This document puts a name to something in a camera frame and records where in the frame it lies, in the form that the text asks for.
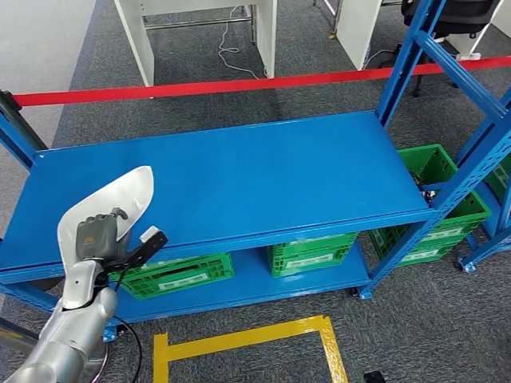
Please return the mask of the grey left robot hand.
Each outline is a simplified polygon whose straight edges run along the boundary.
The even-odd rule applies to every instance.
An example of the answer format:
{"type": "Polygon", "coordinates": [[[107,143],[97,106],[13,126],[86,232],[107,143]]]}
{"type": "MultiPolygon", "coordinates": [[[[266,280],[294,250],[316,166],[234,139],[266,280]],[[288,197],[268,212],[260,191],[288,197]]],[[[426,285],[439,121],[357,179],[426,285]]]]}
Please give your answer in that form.
{"type": "Polygon", "coordinates": [[[76,229],[75,251],[80,260],[100,259],[113,262],[126,257],[128,235],[118,239],[118,218],[127,220],[128,215],[114,207],[109,214],[89,216],[79,222],[76,229]]]}

